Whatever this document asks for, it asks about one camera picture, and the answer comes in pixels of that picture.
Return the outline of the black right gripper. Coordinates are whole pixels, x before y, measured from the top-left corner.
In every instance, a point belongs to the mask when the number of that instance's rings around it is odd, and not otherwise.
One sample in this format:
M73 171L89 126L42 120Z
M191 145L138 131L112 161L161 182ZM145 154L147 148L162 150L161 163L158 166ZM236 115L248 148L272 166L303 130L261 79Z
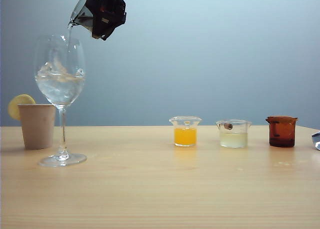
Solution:
M125 9L124 0L98 0L91 36L105 41L116 27L125 23Z

